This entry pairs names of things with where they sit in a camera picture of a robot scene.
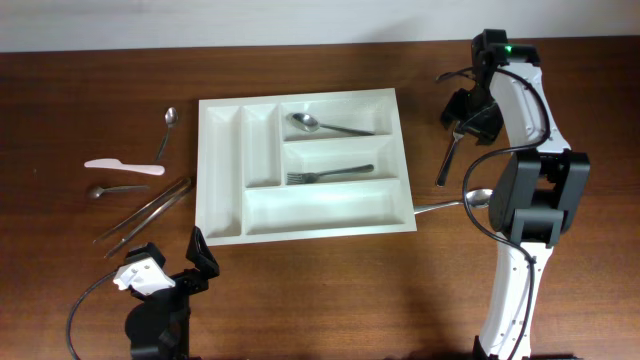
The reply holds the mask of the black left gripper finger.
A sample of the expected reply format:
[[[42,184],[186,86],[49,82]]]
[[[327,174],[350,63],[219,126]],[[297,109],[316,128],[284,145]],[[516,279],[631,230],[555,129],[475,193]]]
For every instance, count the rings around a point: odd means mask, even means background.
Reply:
[[[203,278],[211,279],[220,275],[219,264],[209,250],[201,229],[197,226],[192,229],[186,258],[195,265]]]
[[[160,268],[163,268],[166,262],[166,258],[160,249],[154,243],[149,242],[128,251],[124,259],[124,264],[129,265],[146,258],[152,258]]]

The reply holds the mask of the long steel tongs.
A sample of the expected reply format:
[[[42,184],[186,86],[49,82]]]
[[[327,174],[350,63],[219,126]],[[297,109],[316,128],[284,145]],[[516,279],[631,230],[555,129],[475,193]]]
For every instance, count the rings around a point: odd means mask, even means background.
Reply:
[[[190,177],[185,177],[172,185],[169,189],[161,193],[158,197],[138,209],[129,217],[116,224],[111,229],[96,238],[93,243],[96,244],[103,240],[106,240],[110,236],[114,235],[118,231],[126,228],[135,221],[143,218],[129,233],[122,237],[119,242],[110,250],[107,251],[104,258],[109,259],[120,251],[125,245],[127,245],[137,234],[139,234],[144,228],[146,228],[151,222],[157,219],[160,215],[171,208],[175,203],[181,200],[186,194],[188,194],[193,188],[193,180]]]

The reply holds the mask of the large steel spoon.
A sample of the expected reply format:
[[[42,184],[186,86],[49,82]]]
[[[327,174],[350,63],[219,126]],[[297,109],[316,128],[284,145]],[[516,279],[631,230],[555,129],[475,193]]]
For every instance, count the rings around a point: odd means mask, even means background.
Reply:
[[[374,132],[345,128],[334,125],[327,125],[320,123],[315,117],[307,113],[289,113],[286,115],[286,119],[296,128],[308,133],[316,132],[317,130],[324,128],[333,131],[343,132],[351,135],[358,136],[373,136]]]
[[[465,200],[471,208],[485,208],[489,206],[489,201],[493,193],[492,189],[476,189],[466,193]],[[438,210],[441,208],[463,205],[462,200],[455,200],[433,205],[419,205],[414,207],[414,214],[420,214],[428,211]]]

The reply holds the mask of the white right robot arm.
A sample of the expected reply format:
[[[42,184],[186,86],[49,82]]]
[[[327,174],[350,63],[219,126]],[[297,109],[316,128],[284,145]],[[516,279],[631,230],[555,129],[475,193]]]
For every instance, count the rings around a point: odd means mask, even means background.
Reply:
[[[474,338],[474,359],[528,359],[531,320],[545,266],[571,227],[586,187],[590,162],[558,130],[542,86],[535,46],[514,44],[503,30],[486,29],[471,43],[471,66],[459,70],[470,89],[457,90],[441,114],[452,140],[436,183],[443,186],[458,142],[476,137],[509,145],[471,164],[506,155],[509,161],[489,200],[488,227],[497,265],[488,317]]]

